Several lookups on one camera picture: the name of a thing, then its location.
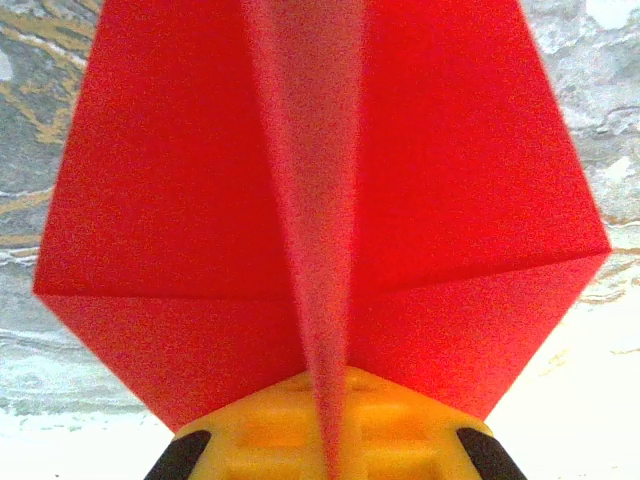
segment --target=marble surface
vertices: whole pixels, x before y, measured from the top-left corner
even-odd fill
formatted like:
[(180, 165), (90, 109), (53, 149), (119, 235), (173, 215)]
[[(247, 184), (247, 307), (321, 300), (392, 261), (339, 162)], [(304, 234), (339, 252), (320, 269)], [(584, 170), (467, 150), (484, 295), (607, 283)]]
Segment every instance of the marble surface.
[[(171, 437), (30, 293), (100, 7), (0, 0), (0, 478), (139, 479)], [(640, 0), (523, 8), (614, 253), (488, 423), (530, 480), (637, 480)]]

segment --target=black rubber piece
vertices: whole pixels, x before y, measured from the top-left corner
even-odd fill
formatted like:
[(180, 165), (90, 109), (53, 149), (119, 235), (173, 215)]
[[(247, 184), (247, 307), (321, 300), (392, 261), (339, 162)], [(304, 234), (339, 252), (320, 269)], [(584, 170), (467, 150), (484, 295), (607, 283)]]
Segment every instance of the black rubber piece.
[(473, 428), (456, 433), (482, 480), (527, 480), (495, 438)]
[(144, 480), (187, 480), (209, 440), (211, 433), (198, 430), (171, 442)]

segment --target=yellow plastic base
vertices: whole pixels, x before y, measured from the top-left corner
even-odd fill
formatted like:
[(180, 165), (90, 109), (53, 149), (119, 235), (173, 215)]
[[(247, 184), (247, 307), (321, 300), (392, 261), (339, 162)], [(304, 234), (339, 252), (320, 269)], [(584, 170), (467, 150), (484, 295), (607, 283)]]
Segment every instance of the yellow plastic base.
[[(478, 419), (356, 368), (347, 370), (341, 480), (480, 480), (456, 430)], [(176, 439), (212, 439), (190, 480), (325, 480), (309, 375), (203, 417)]]

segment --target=gray marble background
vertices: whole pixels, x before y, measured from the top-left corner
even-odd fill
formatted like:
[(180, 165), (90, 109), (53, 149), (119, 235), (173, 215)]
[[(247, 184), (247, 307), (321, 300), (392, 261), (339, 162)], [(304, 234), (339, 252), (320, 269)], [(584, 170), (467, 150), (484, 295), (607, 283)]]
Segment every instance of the gray marble background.
[[(171, 436), (30, 293), (100, 7), (0, 0), (0, 478), (142, 478)], [(637, 480), (640, 0), (523, 7), (614, 253), (488, 423), (531, 480)]]

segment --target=red origami model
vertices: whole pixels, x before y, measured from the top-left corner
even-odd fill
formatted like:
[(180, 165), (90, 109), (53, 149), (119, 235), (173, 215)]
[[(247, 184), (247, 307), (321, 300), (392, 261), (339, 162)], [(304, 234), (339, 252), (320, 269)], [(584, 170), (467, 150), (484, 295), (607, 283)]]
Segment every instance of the red origami model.
[(309, 369), (484, 418), (610, 250), (515, 0), (107, 0), (35, 292), (170, 428)]

